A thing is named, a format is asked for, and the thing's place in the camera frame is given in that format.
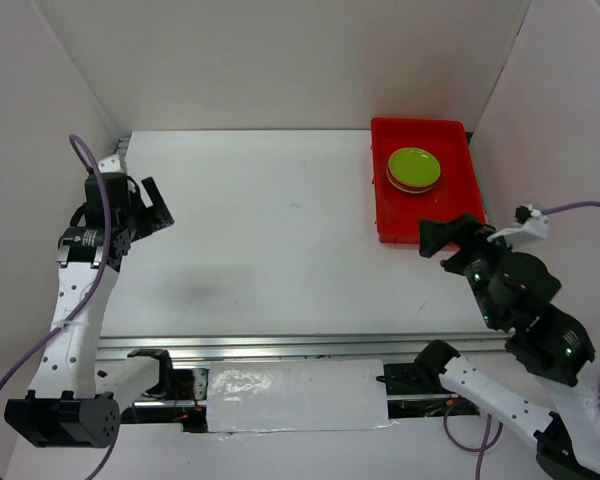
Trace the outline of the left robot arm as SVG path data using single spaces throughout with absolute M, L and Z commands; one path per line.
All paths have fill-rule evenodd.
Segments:
M 109 371 L 96 366 L 104 313 L 133 242 L 173 225 L 153 178 L 91 174 L 85 202 L 58 241 L 59 289 L 39 368 L 22 399 L 10 399 L 5 421 L 37 448 L 105 448 L 123 412 L 141 395 L 176 390 L 163 349 L 136 349 Z

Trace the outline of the cream plate with motifs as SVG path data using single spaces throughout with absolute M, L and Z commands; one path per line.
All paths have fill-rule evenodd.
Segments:
M 387 173 L 387 180 L 397 190 L 407 194 L 421 194 L 432 190 L 435 186 L 434 183 L 425 186 L 413 186 L 407 185 L 398 181 L 390 172 Z

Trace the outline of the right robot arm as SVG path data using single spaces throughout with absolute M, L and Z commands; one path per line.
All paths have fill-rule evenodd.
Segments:
M 585 327 L 552 300 L 561 288 L 537 257 L 514 251 L 543 240 L 549 219 L 522 205 L 511 228 L 496 230 L 465 214 L 449 222 L 418 223 L 419 253 L 430 258 L 449 244 L 457 252 L 441 261 L 464 277 L 487 328 L 508 338 L 504 348 L 551 398 L 535 405 L 481 373 L 442 340 L 430 342 L 415 360 L 418 385 L 457 393 L 502 423 L 534 450 L 553 479 L 600 479 L 600 367 Z

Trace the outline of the lime green plate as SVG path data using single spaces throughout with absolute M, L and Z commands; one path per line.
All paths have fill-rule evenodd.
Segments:
M 394 180 L 416 188 L 435 184 L 441 176 L 441 166 L 431 153 L 415 147 L 401 148 L 388 160 L 388 171 Z

